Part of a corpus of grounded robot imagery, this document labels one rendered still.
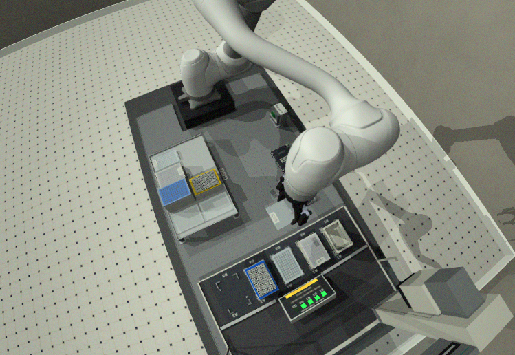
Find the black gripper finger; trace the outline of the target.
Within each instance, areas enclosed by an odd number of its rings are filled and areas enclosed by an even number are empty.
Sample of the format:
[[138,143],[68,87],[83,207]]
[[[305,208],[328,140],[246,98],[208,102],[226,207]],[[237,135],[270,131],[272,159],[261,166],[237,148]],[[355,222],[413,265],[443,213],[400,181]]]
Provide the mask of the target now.
[[281,201],[283,199],[285,199],[285,195],[284,195],[284,179],[285,179],[285,175],[280,177],[280,182],[278,183],[278,185],[276,186],[276,188],[279,190],[279,196],[278,196],[278,199],[277,201]]
[[309,211],[305,205],[303,205],[303,208],[298,208],[296,205],[292,204],[292,208],[294,209],[294,219],[291,222],[291,225],[297,223],[299,226],[302,226],[303,224],[307,223],[307,220],[312,212]]

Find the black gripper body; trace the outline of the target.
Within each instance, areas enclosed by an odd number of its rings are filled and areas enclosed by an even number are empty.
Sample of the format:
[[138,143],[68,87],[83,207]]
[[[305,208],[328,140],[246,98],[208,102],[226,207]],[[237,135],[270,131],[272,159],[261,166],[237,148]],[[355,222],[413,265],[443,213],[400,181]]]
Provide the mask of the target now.
[[[292,199],[292,198],[291,198],[291,197],[286,193],[285,189],[284,189],[284,195],[285,195],[286,199],[287,199],[290,203],[295,204],[295,205],[296,205],[297,207],[299,207],[299,208],[303,208],[303,205],[305,205],[305,206],[307,205],[307,202],[308,202],[308,201],[306,201],[306,202],[298,202],[298,201],[296,201],[296,200]],[[299,205],[300,205],[300,206],[299,206]]]

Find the white ready key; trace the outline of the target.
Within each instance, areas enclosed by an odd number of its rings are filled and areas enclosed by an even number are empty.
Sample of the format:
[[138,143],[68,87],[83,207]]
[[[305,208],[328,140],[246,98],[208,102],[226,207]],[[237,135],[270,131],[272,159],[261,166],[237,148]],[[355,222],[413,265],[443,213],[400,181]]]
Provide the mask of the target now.
[[270,120],[277,128],[281,125],[284,125],[287,121],[287,110],[281,103],[271,106],[270,109]]

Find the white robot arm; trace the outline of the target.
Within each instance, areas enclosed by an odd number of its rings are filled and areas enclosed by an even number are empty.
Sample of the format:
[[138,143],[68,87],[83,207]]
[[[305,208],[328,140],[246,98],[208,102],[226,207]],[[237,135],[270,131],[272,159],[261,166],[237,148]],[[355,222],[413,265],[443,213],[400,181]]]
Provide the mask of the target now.
[[331,129],[308,128],[287,155],[283,184],[292,199],[311,200],[397,142],[400,125],[394,113],[357,99],[331,74],[254,33],[262,11],[276,0],[192,1],[224,41],[212,52],[195,48],[182,55],[179,71],[184,94],[178,97],[180,103],[189,101],[195,110],[220,100],[213,85],[257,64],[316,92],[328,104]]

